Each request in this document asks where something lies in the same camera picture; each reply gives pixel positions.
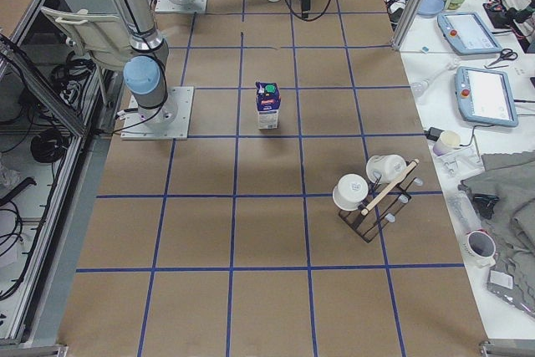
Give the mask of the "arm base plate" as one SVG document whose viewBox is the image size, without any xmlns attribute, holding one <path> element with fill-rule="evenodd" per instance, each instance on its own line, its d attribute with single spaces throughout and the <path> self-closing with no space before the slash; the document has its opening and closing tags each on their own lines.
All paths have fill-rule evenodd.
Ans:
<svg viewBox="0 0 535 357">
<path fill-rule="evenodd" d="M 207 0 L 156 0 L 156 13 L 205 13 Z"/>
<path fill-rule="evenodd" d="M 158 115 L 145 122 L 142 117 L 149 118 L 148 110 L 135 111 L 127 114 L 122 140 L 186 140 L 191 120 L 193 104 L 193 86 L 173 86 L 168 88 L 168 98 Z"/>
</svg>

